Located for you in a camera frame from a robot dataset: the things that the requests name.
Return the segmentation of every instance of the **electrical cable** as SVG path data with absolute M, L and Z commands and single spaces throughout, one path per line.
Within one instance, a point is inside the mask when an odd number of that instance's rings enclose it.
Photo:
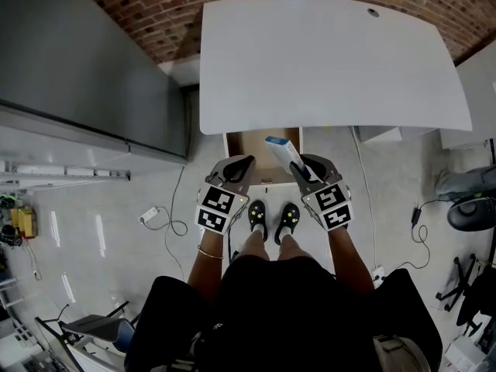
M 420 231 L 422 230 L 422 227 L 425 229 L 425 236 L 423 238 L 422 238 L 422 234 L 420 233 Z M 422 244 L 427 249 L 427 262 L 425 262 L 425 264 L 423 264 L 422 266 L 415 266 L 412 262 L 404 262 L 404 263 L 400 264 L 398 267 L 396 267 L 395 270 L 399 269 L 401 266 L 404 266 L 406 264 L 409 264 L 410 266 L 412 266 L 416 270 L 421 270 L 424 267 L 426 267 L 429 264 L 429 262 L 431 261 L 431 250 L 429 249 L 429 247 L 425 243 L 425 241 L 427 240 L 427 236 L 429 235 L 429 231 L 427 230 L 427 226 L 421 225 L 418 228 L 419 240 L 416 240 L 415 237 L 413 236 L 413 229 L 414 228 L 415 228 L 415 226 L 412 226 L 412 230 L 411 230 L 412 240 L 414 243 Z
M 416 270 L 421 270 L 429 264 L 429 262 L 431 261 L 431 250 L 429 249 L 429 247 L 425 243 L 425 241 L 427 240 L 427 237 L 429 235 L 429 231 L 427 230 L 427 226 L 426 225 L 420 225 L 420 227 L 418 228 L 418 237 L 419 237 L 418 240 L 416 240 L 414 235 L 413 235 L 413 229 L 417 226 L 417 223 L 419 222 L 420 214 L 422 213 L 422 208 L 424 207 L 424 205 L 430 204 L 432 202 L 452 202 L 453 200 L 456 200 L 456 199 L 457 198 L 451 198 L 449 200 L 442 200 L 440 198 L 436 198 L 434 200 L 426 201 L 423 204 L 421 204 L 420 207 L 415 207 L 413 209 L 412 230 L 411 230 L 412 240 L 414 243 L 422 244 L 427 249 L 427 262 L 425 262 L 425 264 L 423 264 L 422 266 L 415 266 L 412 262 L 404 262 L 404 263 L 400 264 L 398 267 L 396 267 L 395 270 L 399 269 L 401 266 L 404 266 L 406 264 L 409 264 L 410 266 L 412 266 Z M 425 230 L 425 235 L 423 237 L 422 237 L 422 233 L 421 233 L 422 228 L 424 228 L 424 230 Z
M 162 230 L 164 227 L 166 228 L 165 229 L 165 233 L 164 233 L 164 245 L 165 245 L 165 249 L 167 250 L 167 252 L 169 253 L 169 255 L 172 257 L 172 259 L 174 259 L 176 261 L 176 264 L 179 266 L 179 270 L 181 271 L 181 276 L 183 277 L 183 281 L 184 281 L 184 271 L 183 271 L 183 268 L 181 266 L 181 264 L 179 263 L 179 260 L 177 260 L 177 258 L 172 254 L 171 250 L 169 250 L 169 246 L 167 245 L 167 233 L 169 231 L 169 229 L 172 229 L 172 231 L 174 232 L 174 234 L 176 236 L 179 236 L 179 237 L 184 237 L 188 234 L 188 225 L 183 222 L 182 220 L 173 220 L 172 219 L 172 211 L 174 210 L 174 199 L 176 197 L 176 191 L 177 191 L 177 187 L 179 186 L 179 182 L 181 181 L 181 178 L 182 178 L 182 175 L 183 175 L 183 171 L 184 171 L 184 167 L 181 168 L 181 173 L 179 174 L 179 178 L 177 179 L 177 183 L 176 183 L 176 187 L 174 189 L 174 193 L 172 194 L 172 201 L 170 203 L 170 213 L 169 211 L 167 210 L 166 207 L 163 207 L 163 206 L 158 206 L 156 207 L 157 210 L 163 210 L 165 212 L 165 214 L 167 215 L 167 221 L 159 226 L 159 227 L 151 227 L 151 226 L 148 226 L 146 224 L 146 222 L 142 222 L 143 226 L 145 226 L 148 230 L 152 230 L 152 231 L 158 231 L 158 230 Z M 183 233 L 179 233 L 175 228 L 174 228 L 174 223 L 180 223 L 184 226 L 184 232 Z
M 31 263 L 31 271 L 34 274 L 36 281 L 42 281 L 43 275 L 41 274 L 40 267 L 38 266 L 38 260 L 36 258 L 36 254 L 34 253 L 34 250 L 31 247 L 29 240 L 25 240 L 24 244 L 25 245 L 22 247 L 22 249 L 25 252 L 27 252 L 29 255 L 29 261 Z
M 233 260 L 233 255 L 231 251 L 231 228 L 227 229 L 227 256 L 229 257 L 229 264 Z
M 353 141 L 355 143 L 356 151 L 358 152 L 358 160 L 360 161 L 360 166 L 362 167 L 363 180 L 365 181 L 365 189 L 367 190 L 367 195 L 369 198 L 369 208 L 370 208 L 370 217 L 372 218 L 372 233 L 374 239 L 374 269 L 377 269 L 377 253 L 376 253 L 376 243 L 375 243 L 375 221 L 374 221 L 374 213 L 372 211 L 372 198 L 370 197 L 369 183 L 367 180 L 367 175 L 365 174 L 365 168 L 363 167 L 362 161 L 362 153 L 360 152 L 360 148 L 358 146 L 357 135 L 355 133 L 355 127 L 350 126 L 350 132 L 353 137 Z
M 62 316 L 62 313 L 63 313 L 63 312 L 64 312 L 64 310 L 65 310 L 66 308 L 68 308 L 68 307 L 69 307 L 69 304 L 67 303 L 67 304 L 64 306 L 64 308 L 62 308 L 62 310 L 60 310 L 60 314 L 59 314 L 59 316 L 57 317 L 57 320 L 59 320 L 59 319 L 60 319 L 60 317 Z

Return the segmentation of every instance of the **white cabinet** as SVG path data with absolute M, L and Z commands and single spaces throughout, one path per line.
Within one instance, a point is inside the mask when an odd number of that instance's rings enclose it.
M 445 149 L 482 143 L 496 137 L 496 42 L 463 62 L 457 70 L 473 129 L 441 129 Z

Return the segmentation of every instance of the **white cable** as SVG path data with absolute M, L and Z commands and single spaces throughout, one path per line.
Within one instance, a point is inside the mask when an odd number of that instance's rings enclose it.
M 31 263 L 31 271 L 35 274 L 35 279 L 36 281 L 42 281 L 43 276 L 41 275 L 40 272 L 40 267 L 38 266 L 38 260 L 36 259 L 36 254 L 34 253 L 33 248 L 31 247 L 31 244 L 29 243 L 29 240 L 23 241 L 24 245 L 22 246 L 22 250 L 27 252 L 29 255 L 29 261 Z
M 363 179 L 365 180 L 365 188 L 367 189 L 367 195 L 369 196 L 369 207 L 370 207 L 370 217 L 372 218 L 372 232 L 374 234 L 374 268 L 377 269 L 377 254 L 375 246 L 375 221 L 374 213 L 372 212 L 372 198 L 370 197 L 369 183 L 367 180 L 367 175 L 365 174 L 365 168 L 363 168 L 362 153 L 360 152 L 360 147 L 358 146 L 357 135 L 355 133 L 355 127 L 350 126 L 350 132 L 355 142 L 356 151 L 358 152 L 358 160 L 360 160 L 360 166 L 362 167 Z
M 170 210 L 171 210 L 170 213 L 166 207 L 163 207 L 163 206 L 162 207 L 155 207 L 157 210 L 159 210 L 159 211 L 163 210 L 165 212 L 165 214 L 167 215 L 167 221 L 162 226 L 159 226 L 159 227 L 148 226 L 146 224 L 146 222 L 142 222 L 142 224 L 148 230 L 153 230 L 153 231 L 161 230 L 164 227 L 167 227 L 165 229 L 165 233 L 164 233 L 165 249 L 167 250 L 169 255 L 172 257 L 172 259 L 174 259 L 176 261 L 177 265 L 179 266 L 179 270 L 181 271 L 181 276 L 183 277 L 183 281 L 184 281 L 183 268 L 182 268 L 181 264 L 179 263 L 179 261 L 176 259 L 176 257 L 169 250 L 169 247 L 167 246 L 167 232 L 169 231 L 170 228 L 172 228 L 172 231 L 176 234 L 176 236 L 184 237 L 188 234 L 188 225 L 186 223 L 184 223 L 182 220 L 172 220 L 172 211 L 174 210 L 174 199 L 176 197 L 177 187 L 179 186 L 179 182 L 181 182 L 181 178 L 183 176 L 183 171 L 184 171 L 184 167 L 181 168 L 181 173 L 179 174 L 179 178 L 177 179 L 176 188 L 174 189 L 174 193 L 172 194 L 172 202 L 170 203 L 170 206 L 171 206 L 170 207 Z M 185 231 L 183 233 L 177 232 L 177 230 L 174 228 L 174 223 L 180 223 L 180 224 L 184 225 Z
M 183 271 L 183 268 L 182 268 L 181 264 L 179 263 L 179 261 L 176 259 L 176 257 L 172 254 L 171 250 L 169 250 L 169 247 L 167 246 L 167 232 L 172 227 L 173 223 L 181 223 L 186 228 L 186 231 L 184 233 L 177 233 L 174 230 L 174 232 L 178 236 L 182 237 L 182 236 L 186 236 L 186 234 L 188 233 L 188 227 L 186 226 L 186 223 L 184 223 L 181 220 L 171 220 L 171 215 L 169 214 L 169 211 L 167 210 L 167 208 L 165 208 L 165 207 L 155 207 L 155 208 L 157 208 L 159 211 L 161 209 L 164 210 L 165 215 L 167 215 L 167 221 L 162 226 L 159 226 L 159 227 L 150 227 L 150 226 L 148 226 L 146 224 L 146 222 L 143 223 L 143 226 L 145 226 L 148 230 L 153 230 L 153 231 L 161 230 L 164 227 L 167 227 L 165 229 L 165 233 L 164 233 L 164 244 L 165 244 L 165 248 L 166 248 L 167 252 L 169 253 L 169 255 L 172 256 L 172 259 L 174 259 L 176 261 L 177 265 L 179 266 L 179 270 L 181 270 L 181 276 L 183 277 L 183 281 L 184 281 L 184 271 Z

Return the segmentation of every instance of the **black sneaker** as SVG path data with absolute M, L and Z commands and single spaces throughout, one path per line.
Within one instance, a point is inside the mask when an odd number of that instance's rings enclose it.
M 256 225 L 263 226 L 263 241 L 264 243 L 267 241 L 268 230 L 267 224 L 265 223 L 265 204 L 262 200 L 255 200 L 251 203 L 250 207 L 248 207 L 248 219 L 250 220 L 250 228 L 253 231 L 253 228 Z
M 282 228 L 289 227 L 291 229 L 291 234 L 293 234 L 299 221 L 300 209 L 292 202 L 287 203 L 282 210 L 281 221 L 279 222 L 279 226 L 277 227 L 276 234 L 274 236 L 274 241 L 277 245 L 281 244 L 279 235 L 281 234 Z

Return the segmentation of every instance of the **open drawer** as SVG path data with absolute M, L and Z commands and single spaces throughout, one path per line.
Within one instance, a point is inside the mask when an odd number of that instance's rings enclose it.
M 241 133 L 225 133 L 226 156 L 251 154 L 257 159 L 252 177 L 252 186 L 287 186 L 296 184 L 293 175 L 288 174 L 265 144 L 265 138 L 276 136 L 290 140 L 299 153 L 303 153 L 301 128 L 259 129 Z

